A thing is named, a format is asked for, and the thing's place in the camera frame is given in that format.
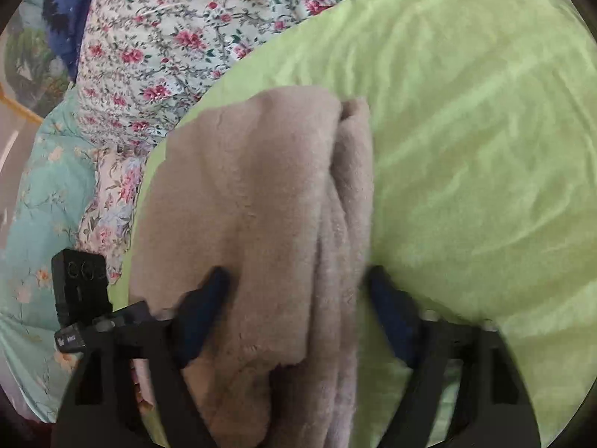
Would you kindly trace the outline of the beige knit sweater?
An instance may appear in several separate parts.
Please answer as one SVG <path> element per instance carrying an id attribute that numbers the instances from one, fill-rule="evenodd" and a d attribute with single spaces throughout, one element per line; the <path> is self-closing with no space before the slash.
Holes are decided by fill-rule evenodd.
<path id="1" fill-rule="evenodd" d="M 372 199 L 361 98 L 276 88 L 169 134 L 135 218 L 129 291 L 159 314 L 213 267 L 229 271 L 183 372 L 219 446 L 348 445 Z"/>

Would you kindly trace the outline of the teal floral blanket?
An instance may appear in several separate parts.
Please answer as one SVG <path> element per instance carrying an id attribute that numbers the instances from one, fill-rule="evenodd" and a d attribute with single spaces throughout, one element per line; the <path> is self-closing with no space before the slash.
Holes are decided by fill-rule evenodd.
<path id="1" fill-rule="evenodd" d="M 57 418 L 77 361 L 54 345 L 51 260 L 75 247 L 95 188 L 95 149 L 82 137 L 77 111 L 70 90 L 38 129 L 1 252 L 1 351 L 27 406 L 46 423 Z"/>

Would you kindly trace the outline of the pastel floral pillow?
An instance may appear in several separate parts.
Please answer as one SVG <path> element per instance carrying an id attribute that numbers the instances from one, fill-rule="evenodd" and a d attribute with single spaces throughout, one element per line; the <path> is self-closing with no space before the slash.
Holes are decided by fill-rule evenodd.
<path id="1" fill-rule="evenodd" d="M 111 148 L 99 149 L 95 158 L 94 194 L 79 224 L 77 247 L 103 256 L 108 282 L 114 284 L 131 245 L 147 158 Z"/>

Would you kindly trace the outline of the gold framed painting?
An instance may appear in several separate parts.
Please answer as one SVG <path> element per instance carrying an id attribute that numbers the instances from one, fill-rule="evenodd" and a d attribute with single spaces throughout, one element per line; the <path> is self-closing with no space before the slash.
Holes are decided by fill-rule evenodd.
<path id="1" fill-rule="evenodd" d="M 44 0 L 22 0 L 1 34 L 1 98 L 42 121 L 64 98 L 70 78 L 47 43 Z"/>

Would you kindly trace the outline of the green bed sheet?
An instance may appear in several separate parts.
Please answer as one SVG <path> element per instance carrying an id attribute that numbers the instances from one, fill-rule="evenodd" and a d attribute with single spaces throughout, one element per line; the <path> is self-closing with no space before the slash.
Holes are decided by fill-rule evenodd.
<path id="1" fill-rule="evenodd" d="M 596 378 L 596 44 L 571 0 L 347 0 L 234 65 L 180 124 L 282 87 L 369 109 L 371 239 L 345 447 L 549 447 Z M 395 357 L 365 276 L 419 308 Z M 221 447 L 161 323 L 167 442 Z"/>

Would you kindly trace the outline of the pink floral white quilt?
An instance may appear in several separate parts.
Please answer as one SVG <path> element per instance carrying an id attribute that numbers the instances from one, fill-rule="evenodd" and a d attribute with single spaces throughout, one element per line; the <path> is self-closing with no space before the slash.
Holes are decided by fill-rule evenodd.
<path id="1" fill-rule="evenodd" d="M 342 0 L 91 0 L 78 124 L 93 144 L 147 151 L 238 61 Z"/>

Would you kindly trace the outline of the navy blue pillow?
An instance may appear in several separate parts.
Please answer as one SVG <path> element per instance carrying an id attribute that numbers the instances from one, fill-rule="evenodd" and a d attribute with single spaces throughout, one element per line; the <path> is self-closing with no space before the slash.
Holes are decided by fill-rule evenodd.
<path id="1" fill-rule="evenodd" d="M 43 20 L 50 49 L 76 81 L 81 44 L 91 0 L 44 0 Z"/>

